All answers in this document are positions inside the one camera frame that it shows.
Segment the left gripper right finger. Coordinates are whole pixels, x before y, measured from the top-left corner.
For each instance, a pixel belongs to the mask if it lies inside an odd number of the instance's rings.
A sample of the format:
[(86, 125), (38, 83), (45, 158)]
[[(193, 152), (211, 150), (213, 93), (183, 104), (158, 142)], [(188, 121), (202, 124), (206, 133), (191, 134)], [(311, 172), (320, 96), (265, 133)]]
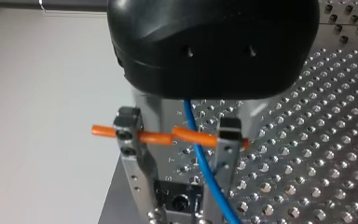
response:
[(229, 192), (234, 183), (240, 146), (243, 138), (252, 139), (261, 119), (268, 113), (272, 99), (220, 100), (214, 107), (217, 146), (210, 161), (204, 153), (198, 154), (200, 169), (205, 179), (201, 204), (201, 224), (240, 224), (235, 209), (229, 203)]

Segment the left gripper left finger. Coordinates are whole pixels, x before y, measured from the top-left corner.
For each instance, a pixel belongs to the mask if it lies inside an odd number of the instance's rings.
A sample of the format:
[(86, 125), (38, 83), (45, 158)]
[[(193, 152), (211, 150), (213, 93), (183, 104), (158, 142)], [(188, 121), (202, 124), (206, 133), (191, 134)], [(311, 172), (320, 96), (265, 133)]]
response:
[(143, 130), (142, 112), (136, 105), (122, 106), (114, 119), (120, 158), (131, 188), (132, 198), (143, 223), (164, 224), (166, 215), (156, 195), (157, 164), (140, 141)]

